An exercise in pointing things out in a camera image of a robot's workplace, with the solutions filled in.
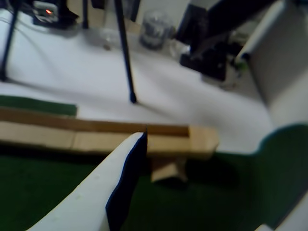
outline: artificial grass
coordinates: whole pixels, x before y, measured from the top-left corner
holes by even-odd
[[[0,107],[25,109],[62,116],[77,115],[77,106],[74,104],[48,102],[17,96],[0,95]]]
[[[253,156],[189,160],[188,184],[139,178],[123,231],[253,231],[277,227],[307,190],[308,127],[276,132]],[[26,230],[63,200],[103,159],[1,144],[0,230]]]

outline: tripod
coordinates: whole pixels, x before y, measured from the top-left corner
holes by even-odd
[[[128,78],[128,88],[129,88],[129,100],[132,103],[137,103],[136,94],[134,91],[134,84],[131,74],[131,68],[130,68],[130,58],[129,58],[129,50],[128,50],[128,43],[127,43],[127,36],[126,36],[126,30],[125,30],[125,24],[124,24],[124,17],[123,17],[123,6],[122,6],[122,0],[114,0],[115,1],[115,12],[117,17],[117,23],[120,31],[120,38],[121,38],[121,45],[123,49],[123,56],[125,61],[125,67],[126,67],[126,73]],[[13,6],[13,16],[10,23],[9,33],[7,36],[6,44],[5,44],[5,50],[3,54],[3,58],[0,64],[0,81],[2,82],[9,82],[10,79],[8,77],[7,73],[7,65],[9,60],[10,51],[12,48],[12,42],[13,42],[13,35],[15,31],[15,26],[18,18],[18,14],[20,11],[20,8],[22,6],[23,0],[16,0],[14,2]],[[88,0],[82,0],[82,8],[83,8],[83,22],[82,27],[83,29],[89,28],[89,21],[88,21]]]

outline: white floor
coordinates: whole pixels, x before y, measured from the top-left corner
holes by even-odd
[[[8,12],[0,12],[9,18]],[[200,74],[147,51],[130,36],[131,66],[140,105],[128,100],[123,54],[102,48],[99,30],[49,31],[24,25],[14,38],[9,77],[26,86],[0,84],[1,95],[75,103],[82,119],[195,124],[216,127],[219,151],[251,153],[273,130],[269,114],[247,72],[233,92],[203,83]],[[8,25],[0,22],[0,47]]]

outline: wooden block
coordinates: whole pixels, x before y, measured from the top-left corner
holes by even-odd
[[[195,154],[213,153],[219,145],[217,130],[213,128],[190,126],[189,137],[190,150]]]
[[[0,122],[0,140],[70,149],[75,133],[69,130]]]
[[[110,153],[135,132],[148,132],[149,157],[210,158],[218,146],[212,128],[86,121],[0,108],[0,140],[82,152]]]
[[[153,158],[151,182],[168,178],[187,181],[185,173],[186,158]]]
[[[72,150],[98,151],[109,154],[129,136],[128,133],[77,132]]]

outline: wooden board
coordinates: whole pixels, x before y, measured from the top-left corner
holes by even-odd
[[[0,121],[2,141],[84,153],[109,154],[132,133],[146,131],[148,156],[209,158],[218,146],[212,128],[86,121],[9,108],[0,108]]]

